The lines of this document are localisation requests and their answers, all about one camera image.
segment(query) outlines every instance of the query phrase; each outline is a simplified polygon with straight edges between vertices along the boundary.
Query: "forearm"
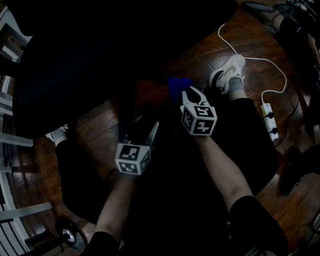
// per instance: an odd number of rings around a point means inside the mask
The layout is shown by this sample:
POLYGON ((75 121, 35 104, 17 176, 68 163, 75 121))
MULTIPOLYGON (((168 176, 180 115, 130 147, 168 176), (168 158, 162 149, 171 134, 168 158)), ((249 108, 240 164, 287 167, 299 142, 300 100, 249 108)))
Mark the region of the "forearm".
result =
POLYGON ((96 232, 107 232, 120 242, 130 209, 134 182, 133 175, 121 176, 104 204, 96 225, 96 232))
POLYGON ((196 137, 195 140, 209 174, 223 196, 228 211, 239 198, 253 195, 238 166, 211 137, 196 137))

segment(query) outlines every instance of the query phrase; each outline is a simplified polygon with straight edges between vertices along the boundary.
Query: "cable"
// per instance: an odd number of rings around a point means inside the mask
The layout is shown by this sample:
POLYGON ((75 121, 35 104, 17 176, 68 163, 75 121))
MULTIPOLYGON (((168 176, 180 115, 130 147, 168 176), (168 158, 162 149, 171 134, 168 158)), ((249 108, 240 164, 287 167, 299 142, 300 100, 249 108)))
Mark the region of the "cable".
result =
MULTIPOLYGON (((234 51, 235 54, 238 54, 238 53, 236 52, 236 50, 233 48, 233 46, 232 46, 230 43, 228 43, 225 39, 223 39, 222 36, 220 35, 220 30, 223 28, 224 25, 225 25, 225 24, 223 24, 223 25, 219 28, 219 30, 218 30, 218 36, 219 36, 219 38, 220 38, 222 41, 224 41, 224 42, 234 51)), ((287 87, 287 77, 286 77, 286 75, 282 72, 282 70, 281 70, 276 64, 274 64, 271 60, 268 60, 268 59, 266 59, 266 58, 249 58, 249 57, 244 57, 244 58, 245 58, 246 60, 256 60, 256 61, 269 62, 269 63, 271 63, 272 65, 274 65, 274 66, 281 72, 281 74, 284 76, 285 83, 284 83, 284 87, 283 87, 282 91, 277 91, 277 90, 264 90, 264 91, 261 93, 261 101, 262 101, 262 104, 265 103, 265 102, 264 102, 264 93, 282 94, 282 93, 285 91, 285 89, 286 89, 286 87, 287 87)))

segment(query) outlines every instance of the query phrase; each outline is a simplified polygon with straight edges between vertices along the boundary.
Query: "power strip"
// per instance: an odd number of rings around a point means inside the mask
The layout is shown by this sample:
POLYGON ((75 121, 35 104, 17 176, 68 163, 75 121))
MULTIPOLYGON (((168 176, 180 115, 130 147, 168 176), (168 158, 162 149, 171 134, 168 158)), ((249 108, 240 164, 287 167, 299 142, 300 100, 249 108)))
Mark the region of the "power strip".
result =
POLYGON ((269 103, 263 103, 261 105, 261 110, 262 110, 262 114, 264 117, 263 120, 264 120, 264 123, 266 126, 266 130, 268 131, 271 140, 274 141, 275 139, 279 138, 279 134, 278 134, 278 132, 277 133, 271 132, 273 129, 277 128, 275 118, 274 117, 270 118, 267 116, 269 113, 272 113, 271 105, 269 103))

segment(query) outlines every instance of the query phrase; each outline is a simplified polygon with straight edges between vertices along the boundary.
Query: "blue cloth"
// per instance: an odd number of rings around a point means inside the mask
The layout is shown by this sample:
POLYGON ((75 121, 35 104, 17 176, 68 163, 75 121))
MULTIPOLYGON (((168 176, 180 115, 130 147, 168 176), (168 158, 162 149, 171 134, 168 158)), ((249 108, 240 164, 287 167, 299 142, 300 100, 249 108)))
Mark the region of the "blue cloth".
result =
POLYGON ((193 82, 189 78, 169 77, 168 78, 169 95, 173 103, 178 103, 182 97, 181 92, 188 89, 192 85, 193 85, 193 82))

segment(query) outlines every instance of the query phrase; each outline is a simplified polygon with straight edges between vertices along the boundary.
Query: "hardwood floor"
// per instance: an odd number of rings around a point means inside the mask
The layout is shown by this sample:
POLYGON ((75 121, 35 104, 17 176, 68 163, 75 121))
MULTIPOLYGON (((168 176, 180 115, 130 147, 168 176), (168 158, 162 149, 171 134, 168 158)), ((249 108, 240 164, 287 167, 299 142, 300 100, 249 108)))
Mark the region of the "hardwood floor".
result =
MULTIPOLYGON (((279 46, 273 35, 255 18, 240 7, 234 17, 221 30, 221 35, 230 42, 238 53, 245 57, 266 58, 276 63, 288 77, 286 93, 266 93, 265 101, 273 108, 279 129, 279 136, 286 138, 277 152, 280 166, 275 177, 257 196, 262 205, 279 222, 289 241, 289 250, 293 252, 310 237, 309 222, 320 208, 320 176, 310 174, 304 177, 288 197, 278 192, 278 181, 285 164, 287 150, 295 145, 305 150, 317 144, 317 138, 306 134, 303 125, 303 113, 309 97, 299 82, 295 67, 279 46), (296 112, 288 121, 298 99, 296 112)), ((233 54, 232 50, 219 39, 217 32, 185 52, 180 58, 163 68, 163 74, 175 77, 188 77, 197 85, 205 85, 210 73, 233 54)), ((284 78, 269 63, 247 60, 243 70, 244 89, 254 100, 257 111, 260 110, 261 92, 267 89, 281 90, 284 78)), ((152 106, 157 111, 172 108, 168 88, 148 80, 142 80, 137 88, 137 112, 143 106, 152 106)), ((89 113, 80 117, 76 126, 77 138, 94 162, 97 170, 105 178, 115 164, 115 150, 118 143, 117 100, 109 100, 89 113)), ((18 208, 51 201, 56 213, 72 219, 82 229, 88 240, 95 227, 70 212, 62 202, 60 177, 55 155, 55 145, 43 137, 34 142, 34 148, 7 146, 8 157, 14 172, 8 174, 12 194, 18 208)), ((45 212, 22 218, 28 233, 33 236, 45 229, 53 229, 54 213, 45 212)), ((74 255, 65 252, 63 255, 74 255)))

